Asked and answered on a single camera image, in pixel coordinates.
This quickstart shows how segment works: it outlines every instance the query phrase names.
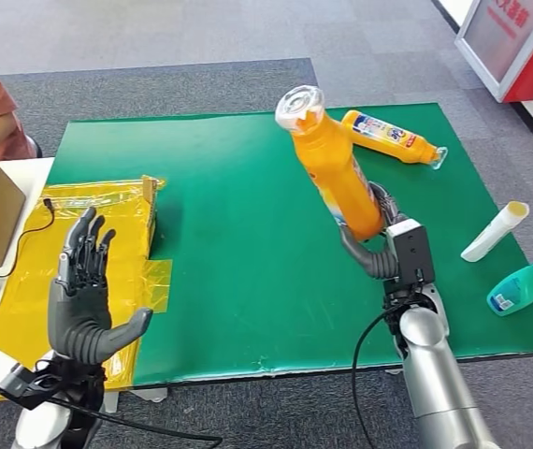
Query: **teal bottle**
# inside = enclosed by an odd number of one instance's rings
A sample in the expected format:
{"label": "teal bottle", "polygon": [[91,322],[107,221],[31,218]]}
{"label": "teal bottle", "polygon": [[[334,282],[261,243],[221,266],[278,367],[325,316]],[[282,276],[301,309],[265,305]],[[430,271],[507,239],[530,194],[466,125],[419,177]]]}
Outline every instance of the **teal bottle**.
{"label": "teal bottle", "polygon": [[492,311],[505,316],[533,303],[533,264],[510,274],[486,297]]}

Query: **black wire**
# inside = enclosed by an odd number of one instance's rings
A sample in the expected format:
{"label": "black wire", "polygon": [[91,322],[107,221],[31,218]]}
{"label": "black wire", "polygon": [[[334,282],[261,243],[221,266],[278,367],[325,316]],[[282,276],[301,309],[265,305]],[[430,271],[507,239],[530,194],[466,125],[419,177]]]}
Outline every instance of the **black wire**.
{"label": "black wire", "polygon": [[362,417],[362,413],[360,410],[360,404],[358,403],[358,395],[356,391],[356,369],[358,365],[358,356],[360,355],[360,350],[362,347],[362,343],[364,341],[364,339],[366,339],[368,334],[370,333],[371,330],[373,330],[373,327],[376,326],[379,321],[382,320],[388,314],[391,313],[393,311],[396,311],[400,307],[401,306],[395,306],[379,313],[376,318],[373,320],[372,323],[364,329],[362,335],[360,336],[360,339],[358,339],[358,342],[356,343],[356,349],[354,350],[354,359],[352,359],[352,397],[354,397],[354,407],[356,409],[356,414],[358,416],[358,421],[360,421],[360,426],[362,427],[362,430],[364,433],[364,436],[366,437],[366,440],[368,442],[368,445],[373,449],[375,449],[375,446],[373,444],[373,440],[370,439],[370,435],[369,435],[368,430],[366,428],[366,424],[364,424],[364,419]]}
{"label": "black wire", "polygon": [[177,430],[169,430],[167,428],[154,427],[154,426],[148,426],[145,424],[134,423],[133,421],[127,421],[125,419],[117,418],[114,416],[111,416],[109,414],[94,412],[93,410],[89,410],[85,407],[71,404],[71,403],[69,403],[66,400],[62,400],[62,399],[59,399],[59,398],[50,398],[50,399],[48,399],[47,402],[59,405],[61,407],[65,407],[68,409],[71,409],[74,412],[87,414],[87,415],[91,416],[93,418],[102,419],[103,421],[107,421],[108,423],[118,424],[120,426],[137,428],[139,430],[145,430],[146,432],[154,432],[154,433],[158,433],[160,435],[168,435],[170,437],[182,438],[185,440],[195,440],[195,441],[200,441],[200,442],[213,442],[213,444],[209,446],[207,449],[213,449],[215,447],[219,446],[222,442],[223,442],[222,437],[215,437],[213,435],[194,435],[192,433],[178,432]]}
{"label": "black wire", "polygon": [[13,274],[13,271],[16,270],[16,267],[17,266],[17,257],[19,255],[19,243],[21,243],[22,238],[23,238],[26,234],[30,234],[32,232],[44,231],[44,229],[47,229],[49,227],[51,227],[53,223],[55,223],[55,210],[51,205],[50,206],[49,204],[50,203],[47,203],[46,201],[44,202],[44,205],[47,206],[47,209],[48,209],[49,212],[50,212],[50,221],[48,222],[47,224],[42,226],[42,227],[37,227],[35,229],[28,229],[27,231],[22,232],[22,235],[19,236],[19,239],[17,239],[17,246],[16,247],[16,259],[13,260],[13,265],[11,267],[11,269],[9,270],[8,273],[0,274],[0,279],[8,278],[9,276]]}

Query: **green mat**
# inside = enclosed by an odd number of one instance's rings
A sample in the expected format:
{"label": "green mat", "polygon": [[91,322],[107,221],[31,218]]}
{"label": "green mat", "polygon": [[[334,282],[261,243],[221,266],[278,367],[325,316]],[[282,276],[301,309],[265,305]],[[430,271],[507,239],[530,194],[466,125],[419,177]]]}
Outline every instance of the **green mat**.
{"label": "green mat", "polygon": [[[440,109],[359,109],[449,147],[438,171],[354,154],[367,178],[428,228],[453,351],[533,353],[533,305],[500,318],[485,301],[527,264],[512,236],[478,263],[460,258],[497,207]],[[330,113],[339,120],[346,110]],[[342,248],[271,112],[70,123],[49,183],[142,174],[168,180],[157,200],[157,235],[166,238],[155,239],[151,256],[174,263],[169,309],[142,338],[135,385],[347,368],[381,310],[382,284]],[[397,361],[381,325],[364,343],[360,365]]]}

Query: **orange bottle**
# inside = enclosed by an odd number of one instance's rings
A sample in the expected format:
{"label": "orange bottle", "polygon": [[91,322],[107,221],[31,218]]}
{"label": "orange bottle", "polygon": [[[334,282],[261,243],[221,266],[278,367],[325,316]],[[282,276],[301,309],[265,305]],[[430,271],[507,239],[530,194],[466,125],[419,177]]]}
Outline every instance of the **orange bottle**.
{"label": "orange bottle", "polygon": [[356,145],[388,154],[404,164],[428,164],[437,169],[447,155],[446,147],[435,147],[422,136],[357,110],[348,110],[342,123]]}
{"label": "orange bottle", "polygon": [[349,133],[325,112],[320,89],[299,86],[285,94],[275,120],[291,133],[296,154],[338,224],[347,225],[357,239],[381,231],[383,217],[354,159]]}

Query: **white bottle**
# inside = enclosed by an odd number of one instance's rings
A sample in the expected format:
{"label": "white bottle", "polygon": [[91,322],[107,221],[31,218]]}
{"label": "white bottle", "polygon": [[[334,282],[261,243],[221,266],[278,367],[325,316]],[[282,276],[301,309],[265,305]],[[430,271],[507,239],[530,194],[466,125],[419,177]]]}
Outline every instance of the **white bottle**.
{"label": "white bottle", "polygon": [[462,259],[468,262],[476,262],[485,257],[499,240],[526,218],[529,212],[529,207],[526,203],[510,201],[478,237],[462,251]]}

